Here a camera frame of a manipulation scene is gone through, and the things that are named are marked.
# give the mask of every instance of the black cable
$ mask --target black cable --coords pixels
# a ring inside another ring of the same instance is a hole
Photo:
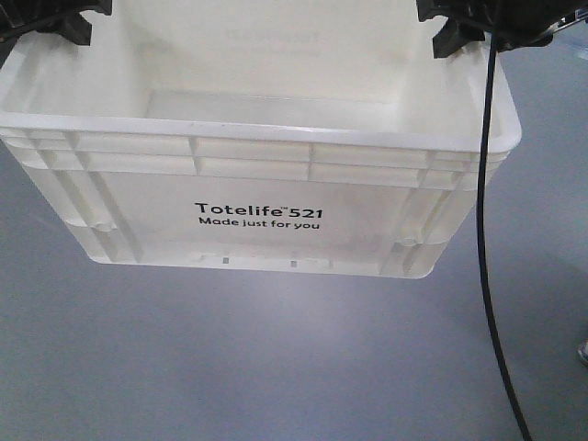
[[[486,310],[486,320],[492,338],[492,346],[496,361],[500,368],[501,376],[503,377],[504,388],[508,395],[508,401],[513,408],[514,417],[518,423],[521,435],[525,441],[533,441],[529,429],[526,425],[525,416],[521,410],[521,406],[516,398],[515,388],[511,381],[511,376],[508,373],[506,366],[506,359],[504,358],[503,347],[500,342],[498,334],[498,327],[494,317],[494,309],[492,307],[492,295],[490,292],[490,283],[488,278],[488,262],[486,260],[486,238],[484,233],[484,198],[485,198],[485,184],[486,184],[486,164],[488,163],[488,140],[490,137],[490,122],[492,115],[492,93],[494,85],[494,71],[496,67],[496,52],[498,49],[497,32],[492,32],[492,40],[490,45],[490,57],[488,60],[488,76],[486,79],[486,97],[484,102],[484,118],[481,132],[481,147],[480,147],[480,168],[478,170],[478,201],[476,203],[476,229],[478,234],[478,260],[480,263],[480,281],[481,290],[484,298],[484,308]]]

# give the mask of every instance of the gray floor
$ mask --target gray floor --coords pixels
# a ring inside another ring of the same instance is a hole
[[[488,195],[498,322],[536,440],[582,441],[588,61],[503,64],[525,135]],[[100,266],[0,148],[0,439],[520,439],[473,217],[416,281]]]

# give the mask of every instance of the black clamp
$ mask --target black clamp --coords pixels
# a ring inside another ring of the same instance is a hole
[[[109,16],[112,0],[0,0],[0,42],[36,30],[88,46],[92,25],[80,15],[87,10]]]
[[[446,58],[494,27],[498,0],[416,0],[419,21],[447,17],[433,38],[435,58]],[[497,27],[499,51],[547,46],[553,34],[588,18],[588,0],[504,0]]]

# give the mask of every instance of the plastic storage crate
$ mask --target plastic storage crate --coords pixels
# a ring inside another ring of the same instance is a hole
[[[474,203],[486,50],[413,0],[88,18],[15,47],[0,137],[97,262],[423,277]],[[499,68],[489,177],[519,138]]]

